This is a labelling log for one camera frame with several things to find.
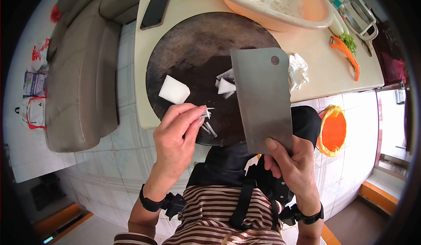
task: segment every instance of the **orange bin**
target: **orange bin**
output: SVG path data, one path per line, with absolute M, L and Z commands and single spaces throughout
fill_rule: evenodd
M 320 153 L 327 157 L 334 157 L 345 146 L 346 120 L 344 111 L 340 106 L 329 105 L 319 116 L 322 118 L 322 125 L 316 146 Z

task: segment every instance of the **white countertop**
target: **white countertop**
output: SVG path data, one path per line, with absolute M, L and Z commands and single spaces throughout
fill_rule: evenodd
M 160 120 L 150 106 L 146 94 L 146 67 L 155 45 L 173 26 L 186 18 L 206 12 L 232 12 L 222 0 L 170 0 L 161 26 L 142 31 L 139 29 L 150 0 L 140 0 L 136 22 L 134 50 L 135 94 L 139 124 L 148 129 L 157 127 Z M 298 53 L 308 64 L 309 83 L 291 92 L 291 102 L 311 100 L 352 91 L 368 90 L 384 85 L 376 54 L 370 58 L 357 37 L 356 60 L 359 63 L 360 81 L 345 55 L 329 46 L 332 32 L 306 30 L 297 34 L 268 30 L 286 53 Z

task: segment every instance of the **striped shirt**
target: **striped shirt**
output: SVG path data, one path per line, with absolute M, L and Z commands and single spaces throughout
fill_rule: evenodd
M 268 198 L 257 188 L 253 190 L 243 225 L 251 227 L 240 231 L 228 225 L 234 212 L 241 188 L 227 186 L 189 186 L 183 194 L 186 206 L 179 213 L 182 222 L 174 235 L 163 245 L 227 244 L 261 245 L 282 244 L 282 222 L 278 219 L 277 231 L 271 230 L 272 213 Z M 278 212 L 281 205 L 277 202 Z M 137 233 L 119 233 L 114 244 L 157 245 L 153 238 Z

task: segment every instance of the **crumpled tissue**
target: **crumpled tissue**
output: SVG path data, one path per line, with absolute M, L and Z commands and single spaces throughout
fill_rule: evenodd
M 307 69 L 309 66 L 297 53 L 289 55 L 289 60 L 290 65 L 288 67 L 288 82 L 290 84 L 290 91 L 299 90 L 303 83 L 309 82 L 309 78 L 307 77 Z

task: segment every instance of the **green herbs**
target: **green herbs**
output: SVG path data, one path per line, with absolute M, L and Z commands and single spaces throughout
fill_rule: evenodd
M 350 52 L 355 57 L 355 50 L 357 49 L 357 45 L 355 45 L 354 37 L 352 37 L 351 35 L 347 33 L 343 33 L 339 35 L 338 37 L 340 40 L 342 40 L 345 43 L 345 45 L 350 49 Z

